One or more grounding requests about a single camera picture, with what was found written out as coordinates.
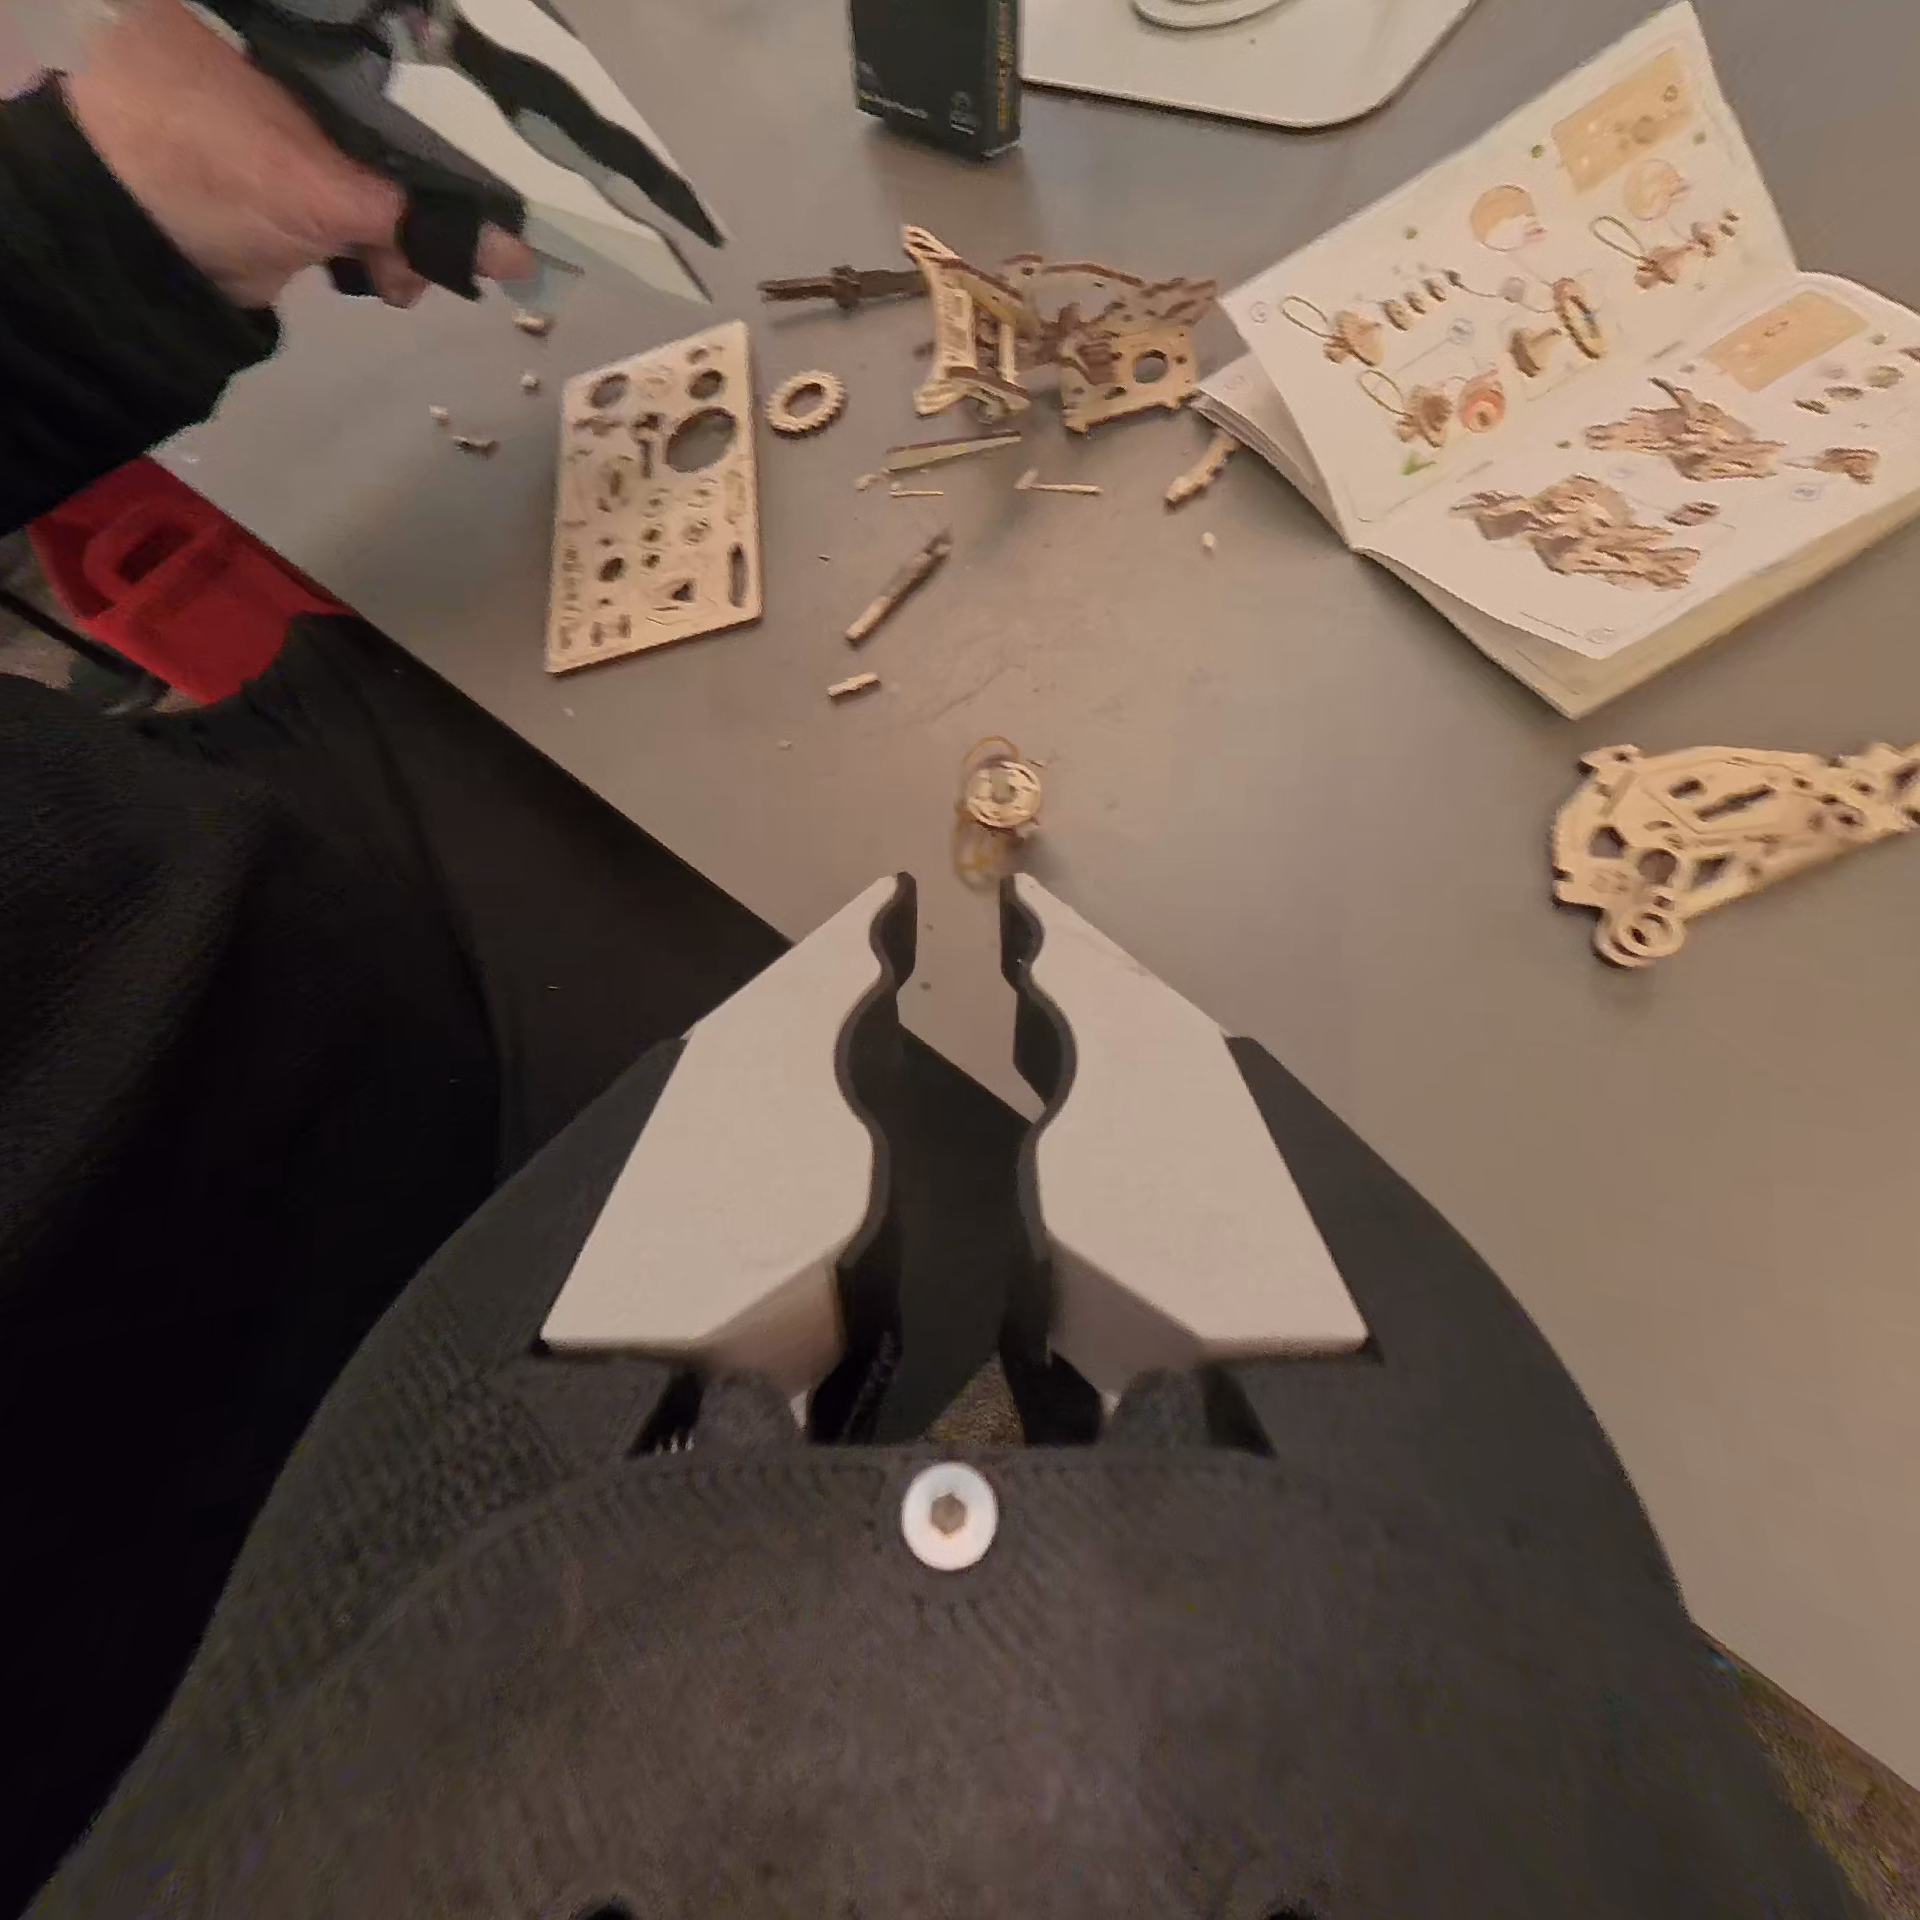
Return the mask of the white instruction booklet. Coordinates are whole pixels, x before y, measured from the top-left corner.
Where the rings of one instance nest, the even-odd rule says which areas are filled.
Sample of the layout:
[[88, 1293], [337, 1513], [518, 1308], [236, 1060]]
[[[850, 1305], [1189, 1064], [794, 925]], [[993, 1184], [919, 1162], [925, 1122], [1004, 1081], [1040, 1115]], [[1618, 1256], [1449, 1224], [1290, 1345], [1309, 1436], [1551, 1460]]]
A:
[[1917, 314], [1801, 267], [1692, 3], [1221, 302], [1202, 415], [1568, 717], [1917, 515]]

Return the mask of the person's left forearm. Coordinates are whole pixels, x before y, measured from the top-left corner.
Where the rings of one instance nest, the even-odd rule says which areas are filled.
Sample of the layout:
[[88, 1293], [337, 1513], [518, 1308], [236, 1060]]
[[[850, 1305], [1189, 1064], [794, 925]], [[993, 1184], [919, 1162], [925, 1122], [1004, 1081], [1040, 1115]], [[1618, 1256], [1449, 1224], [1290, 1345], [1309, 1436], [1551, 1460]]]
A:
[[4, 102], [4, 534], [207, 420], [282, 343], [80, 129], [60, 79]]

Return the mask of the wooden parts sheet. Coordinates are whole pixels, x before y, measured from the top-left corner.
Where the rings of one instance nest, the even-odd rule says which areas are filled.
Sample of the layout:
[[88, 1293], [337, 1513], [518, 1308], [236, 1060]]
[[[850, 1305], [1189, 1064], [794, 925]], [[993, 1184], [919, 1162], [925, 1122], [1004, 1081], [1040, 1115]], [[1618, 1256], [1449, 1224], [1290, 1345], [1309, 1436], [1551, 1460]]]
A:
[[755, 397], [740, 319], [566, 386], [546, 620], [552, 675], [760, 618]]

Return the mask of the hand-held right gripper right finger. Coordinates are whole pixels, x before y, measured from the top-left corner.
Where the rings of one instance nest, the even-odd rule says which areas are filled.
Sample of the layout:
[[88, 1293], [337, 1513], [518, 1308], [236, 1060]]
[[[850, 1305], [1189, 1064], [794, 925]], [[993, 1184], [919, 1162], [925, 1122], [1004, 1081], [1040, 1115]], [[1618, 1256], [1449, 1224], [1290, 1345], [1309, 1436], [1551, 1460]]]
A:
[[1030, 1445], [1270, 1445], [1242, 1367], [1368, 1326], [1230, 1036], [1042, 881], [998, 883], [1022, 1268], [998, 1367]]

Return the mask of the wooden wheel axle assembly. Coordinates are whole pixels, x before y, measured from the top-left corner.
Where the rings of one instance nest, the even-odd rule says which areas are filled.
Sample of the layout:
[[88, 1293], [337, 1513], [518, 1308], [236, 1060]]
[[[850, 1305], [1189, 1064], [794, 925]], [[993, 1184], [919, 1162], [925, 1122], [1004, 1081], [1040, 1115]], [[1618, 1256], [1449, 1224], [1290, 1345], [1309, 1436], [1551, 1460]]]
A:
[[955, 798], [955, 875], [973, 891], [995, 889], [1042, 830], [1042, 804], [1040, 765], [1006, 733], [973, 742]]

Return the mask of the forked wooden rod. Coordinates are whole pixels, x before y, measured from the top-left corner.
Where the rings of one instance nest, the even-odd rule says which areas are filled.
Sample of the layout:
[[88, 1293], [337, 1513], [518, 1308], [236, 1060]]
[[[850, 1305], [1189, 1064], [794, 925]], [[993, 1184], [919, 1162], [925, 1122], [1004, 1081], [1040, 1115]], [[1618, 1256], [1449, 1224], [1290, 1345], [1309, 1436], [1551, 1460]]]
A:
[[847, 626], [847, 645], [866, 645], [919, 592], [925, 592], [955, 553], [955, 532], [940, 528], [909, 553], [884, 587]]

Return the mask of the person's left hand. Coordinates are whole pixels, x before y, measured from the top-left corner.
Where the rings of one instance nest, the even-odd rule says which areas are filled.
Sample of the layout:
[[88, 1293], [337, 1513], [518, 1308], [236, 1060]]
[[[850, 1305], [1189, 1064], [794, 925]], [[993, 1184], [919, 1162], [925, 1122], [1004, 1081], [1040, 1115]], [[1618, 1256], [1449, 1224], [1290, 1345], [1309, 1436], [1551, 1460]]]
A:
[[61, 93], [140, 207], [243, 309], [355, 261], [380, 299], [427, 277], [399, 244], [405, 195], [183, 3], [121, 3], [82, 39]]

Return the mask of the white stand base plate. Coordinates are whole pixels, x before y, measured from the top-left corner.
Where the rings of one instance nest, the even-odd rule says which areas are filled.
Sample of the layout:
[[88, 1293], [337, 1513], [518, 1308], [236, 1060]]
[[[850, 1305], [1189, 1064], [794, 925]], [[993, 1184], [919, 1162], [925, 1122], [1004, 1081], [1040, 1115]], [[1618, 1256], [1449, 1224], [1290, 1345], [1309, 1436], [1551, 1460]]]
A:
[[1022, 80], [1270, 129], [1392, 103], [1473, 3], [1022, 3]]

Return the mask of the wooden chassis assembly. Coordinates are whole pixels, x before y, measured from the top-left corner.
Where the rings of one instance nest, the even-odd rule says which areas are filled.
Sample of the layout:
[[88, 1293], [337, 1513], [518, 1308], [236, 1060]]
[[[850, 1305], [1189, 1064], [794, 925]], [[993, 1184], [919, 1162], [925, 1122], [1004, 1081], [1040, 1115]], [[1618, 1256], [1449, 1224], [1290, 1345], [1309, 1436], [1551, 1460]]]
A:
[[1917, 830], [1917, 744], [1823, 758], [1787, 746], [1621, 744], [1581, 761], [1553, 811], [1553, 902], [1595, 915], [1598, 957], [1642, 969], [1699, 918]]

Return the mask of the dark wooden axle shaft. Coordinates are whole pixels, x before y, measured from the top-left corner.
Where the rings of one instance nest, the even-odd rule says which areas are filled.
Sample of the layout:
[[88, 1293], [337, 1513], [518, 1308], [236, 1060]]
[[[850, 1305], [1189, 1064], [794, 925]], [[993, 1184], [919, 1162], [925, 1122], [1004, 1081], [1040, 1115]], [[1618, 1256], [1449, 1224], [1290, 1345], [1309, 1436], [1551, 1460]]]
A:
[[887, 299], [925, 299], [929, 280], [919, 267], [838, 265], [826, 273], [765, 277], [757, 296], [765, 302], [832, 302], [838, 314], [856, 314]]

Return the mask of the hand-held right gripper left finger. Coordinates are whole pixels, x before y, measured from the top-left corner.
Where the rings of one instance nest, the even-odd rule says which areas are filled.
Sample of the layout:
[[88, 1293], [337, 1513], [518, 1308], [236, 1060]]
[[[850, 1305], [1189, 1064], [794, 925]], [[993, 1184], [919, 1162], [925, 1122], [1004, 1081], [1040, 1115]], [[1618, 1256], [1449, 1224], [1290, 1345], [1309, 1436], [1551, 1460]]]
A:
[[900, 1355], [884, 1118], [913, 963], [919, 881], [884, 875], [686, 1031], [549, 1351], [755, 1375], [817, 1441], [874, 1429]]

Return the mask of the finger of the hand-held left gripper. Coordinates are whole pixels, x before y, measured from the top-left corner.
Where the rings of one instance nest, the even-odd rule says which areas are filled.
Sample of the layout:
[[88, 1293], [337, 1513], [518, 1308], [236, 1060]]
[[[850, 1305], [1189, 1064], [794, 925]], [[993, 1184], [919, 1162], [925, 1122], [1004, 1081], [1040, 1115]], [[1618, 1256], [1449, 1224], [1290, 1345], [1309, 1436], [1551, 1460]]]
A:
[[452, 57], [403, 57], [392, 96], [518, 191], [525, 207], [518, 239], [546, 272], [628, 273], [638, 288], [673, 299], [708, 302], [708, 280], [683, 248], [688, 231], [670, 222], [640, 226], [585, 180], [539, 155], [503, 110], [452, 68]]
[[711, 252], [730, 242], [696, 182], [552, 3], [452, 3], [452, 68], [539, 155], [621, 215], [651, 229], [670, 222]]

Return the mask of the red plastic crate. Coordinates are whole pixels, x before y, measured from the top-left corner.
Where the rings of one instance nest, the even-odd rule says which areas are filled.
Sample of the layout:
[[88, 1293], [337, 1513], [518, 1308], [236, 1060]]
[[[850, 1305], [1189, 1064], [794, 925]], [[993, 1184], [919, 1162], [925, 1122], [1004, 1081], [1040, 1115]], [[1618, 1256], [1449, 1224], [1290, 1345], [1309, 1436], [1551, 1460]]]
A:
[[115, 468], [25, 542], [76, 634], [192, 702], [261, 675], [293, 620], [350, 614], [157, 461]]

